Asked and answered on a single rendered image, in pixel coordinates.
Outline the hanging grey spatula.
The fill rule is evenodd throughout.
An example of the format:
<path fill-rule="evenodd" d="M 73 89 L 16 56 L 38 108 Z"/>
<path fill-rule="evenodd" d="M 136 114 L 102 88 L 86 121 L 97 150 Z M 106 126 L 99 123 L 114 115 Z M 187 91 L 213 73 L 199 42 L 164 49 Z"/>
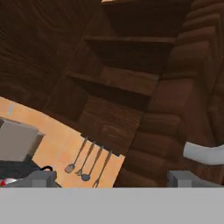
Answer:
<path fill-rule="evenodd" d="M 81 147 L 80 147 L 80 149 L 78 151 L 78 154 L 75 157 L 75 160 L 65 168 L 65 172 L 66 173 L 71 173 L 74 170 L 75 164 L 76 164 L 76 162 L 77 162 L 77 160 L 78 160 L 81 152 L 83 151 L 83 149 L 84 149 L 87 141 L 88 141 L 88 139 L 85 137 L 84 140 L 83 140 L 83 142 L 82 142 L 82 144 L 81 144 Z"/>

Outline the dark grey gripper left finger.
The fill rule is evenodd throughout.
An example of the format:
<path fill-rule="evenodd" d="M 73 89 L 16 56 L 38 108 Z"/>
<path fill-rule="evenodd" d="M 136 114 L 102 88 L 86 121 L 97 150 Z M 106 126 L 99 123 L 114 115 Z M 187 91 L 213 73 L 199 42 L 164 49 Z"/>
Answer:
<path fill-rule="evenodd" d="M 56 171 L 34 171 L 26 178 L 9 183 L 7 187 L 55 187 Z"/>

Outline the panelled dark wooden cabinet door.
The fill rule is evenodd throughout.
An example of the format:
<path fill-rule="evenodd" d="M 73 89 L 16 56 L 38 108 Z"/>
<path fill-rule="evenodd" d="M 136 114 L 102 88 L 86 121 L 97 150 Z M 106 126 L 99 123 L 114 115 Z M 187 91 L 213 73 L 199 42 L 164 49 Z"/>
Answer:
<path fill-rule="evenodd" d="M 115 187 L 165 186 L 169 170 L 223 181 L 223 165 L 183 157 L 187 142 L 211 147 L 220 142 L 215 129 L 222 110 L 213 90 L 223 67 L 224 0 L 193 0 Z"/>

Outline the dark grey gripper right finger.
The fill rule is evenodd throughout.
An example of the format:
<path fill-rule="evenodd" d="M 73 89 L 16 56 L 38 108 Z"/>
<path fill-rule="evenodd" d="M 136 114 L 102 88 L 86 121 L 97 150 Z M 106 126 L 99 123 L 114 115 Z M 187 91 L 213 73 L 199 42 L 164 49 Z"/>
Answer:
<path fill-rule="evenodd" d="M 169 187 L 221 187 L 221 185 L 199 178 L 190 171 L 168 171 L 167 185 Z"/>

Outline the black utensil rail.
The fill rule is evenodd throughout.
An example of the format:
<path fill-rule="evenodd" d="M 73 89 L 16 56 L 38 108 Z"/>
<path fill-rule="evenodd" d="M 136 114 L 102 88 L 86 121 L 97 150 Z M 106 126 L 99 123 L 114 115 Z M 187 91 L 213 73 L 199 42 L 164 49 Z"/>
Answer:
<path fill-rule="evenodd" d="M 81 137 L 84 137 L 84 138 L 87 138 L 87 140 L 90 141 L 91 143 L 92 143 L 92 142 L 95 142 L 95 144 L 96 144 L 97 146 L 102 146 L 103 149 L 105 149 L 106 151 L 112 151 L 112 153 L 113 153 L 115 156 L 117 156 L 117 157 L 120 156 L 120 153 L 118 153 L 116 150 L 114 150 L 114 149 L 108 147 L 107 145 L 103 145 L 103 144 L 100 143 L 100 142 L 95 141 L 91 136 L 87 136 L 87 135 L 85 135 L 85 134 L 83 134 L 83 133 L 81 133 L 80 136 L 81 136 Z"/>

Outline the hanging grey fork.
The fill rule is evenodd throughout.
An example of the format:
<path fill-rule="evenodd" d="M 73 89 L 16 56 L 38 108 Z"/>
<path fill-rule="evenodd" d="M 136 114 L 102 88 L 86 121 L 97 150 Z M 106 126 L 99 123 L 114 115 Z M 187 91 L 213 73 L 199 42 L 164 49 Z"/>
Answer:
<path fill-rule="evenodd" d="M 104 170 L 105 170 L 105 168 L 106 168 L 106 166 L 107 166 L 107 164 L 108 164 L 108 162 L 109 162 L 109 160 L 110 160 L 110 158 L 111 158 L 112 152 L 113 152 L 112 150 L 110 150 L 110 151 L 108 152 L 108 155 L 107 155 L 107 157 L 105 158 L 103 167 L 101 168 L 101 172 L 100 172 L 100 174 L 99 174 L 97 180 L 94 182 L 92 188 L 97 188 L 97 187 L 98 187 L 98 185 L 99 185 L 99 183 L 100 183 L 100 180 L 101 180 L 101 177 L 102 177 L 102 174 L 103 174 L 103 172 L 104 172 Z"/>

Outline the red and white object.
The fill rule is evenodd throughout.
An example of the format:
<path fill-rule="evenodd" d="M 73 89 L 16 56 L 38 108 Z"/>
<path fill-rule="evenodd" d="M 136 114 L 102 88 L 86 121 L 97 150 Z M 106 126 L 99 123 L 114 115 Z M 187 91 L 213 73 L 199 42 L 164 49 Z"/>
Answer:
<path fill-rule="evenodd" d="M 6 186 L 10 183 L 16 182 L 14 178 L 4 178 L 0 179 L 0 187 Z"/>

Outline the hanging grey ladle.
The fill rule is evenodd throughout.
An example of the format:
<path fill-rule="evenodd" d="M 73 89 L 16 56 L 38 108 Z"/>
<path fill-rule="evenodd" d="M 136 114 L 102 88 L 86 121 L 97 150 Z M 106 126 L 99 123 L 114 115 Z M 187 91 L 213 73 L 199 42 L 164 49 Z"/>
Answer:
<path fill-rule="evenodd" d="M 97 163 L 98 159 L 100 158 L 100 156 L 101 156 L 101 154 L 102 154 L 102 150 L 103 150 L 103 146 L 101 146 L 101 147 L 99 148 L 99 150 L 97 151 L 97 154 L 96 154 L 96 156 L 95 156 L 94 162 L 93 162 L 93 164 L 92 164 L 92 167 L 91 167 L 89 173 L 84 173 L 84 174 L 81 175 L 81 180 L 82 180 L 82 181 L 89 181 L 89 180 L 90 180 L 90 178 L 91 178 L 91 173 L 92 173 L 93 169 L 95 168 L 95 164 Z"/>

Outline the plain dark wooden cabinet door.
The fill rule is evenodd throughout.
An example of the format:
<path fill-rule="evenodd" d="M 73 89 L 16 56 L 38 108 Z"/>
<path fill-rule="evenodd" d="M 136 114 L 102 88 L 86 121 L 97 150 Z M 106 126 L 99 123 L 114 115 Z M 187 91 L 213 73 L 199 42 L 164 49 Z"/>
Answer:
<path fill-rule="evenodd" d="M 0 0 L 0 96 L 41 110 L 101 0 Z"/>

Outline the dark wooden open cabinet shelves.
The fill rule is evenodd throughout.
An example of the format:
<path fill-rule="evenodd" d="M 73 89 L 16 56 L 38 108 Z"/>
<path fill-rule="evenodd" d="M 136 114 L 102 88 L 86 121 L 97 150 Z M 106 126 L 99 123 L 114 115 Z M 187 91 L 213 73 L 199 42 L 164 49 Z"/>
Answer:
<path fill-rule="evenodd" d="M 192 1 L 102 0 L 45 112 L 126 154 Z"/>

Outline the grey range hood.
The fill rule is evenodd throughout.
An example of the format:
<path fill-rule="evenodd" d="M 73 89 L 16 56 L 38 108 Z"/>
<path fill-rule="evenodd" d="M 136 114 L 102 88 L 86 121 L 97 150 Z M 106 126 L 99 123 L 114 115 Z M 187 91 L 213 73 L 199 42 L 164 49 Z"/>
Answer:
<path fill-rule="evenodd" d="M 45 134 L 23 122 L 0 117 L 0 160 L 32 160 Z"/>

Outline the black hob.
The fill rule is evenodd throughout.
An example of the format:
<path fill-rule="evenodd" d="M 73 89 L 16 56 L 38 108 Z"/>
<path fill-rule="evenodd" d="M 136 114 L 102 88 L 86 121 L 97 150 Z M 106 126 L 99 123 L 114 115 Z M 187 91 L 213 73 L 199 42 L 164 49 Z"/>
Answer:
<path fill-rule="evenodd" d="M 0 160 L 0 179 L 24 179 L 32 172 L 40 171 L 42 167 L 37 165 L 30 156 L 23 162 Z"/>

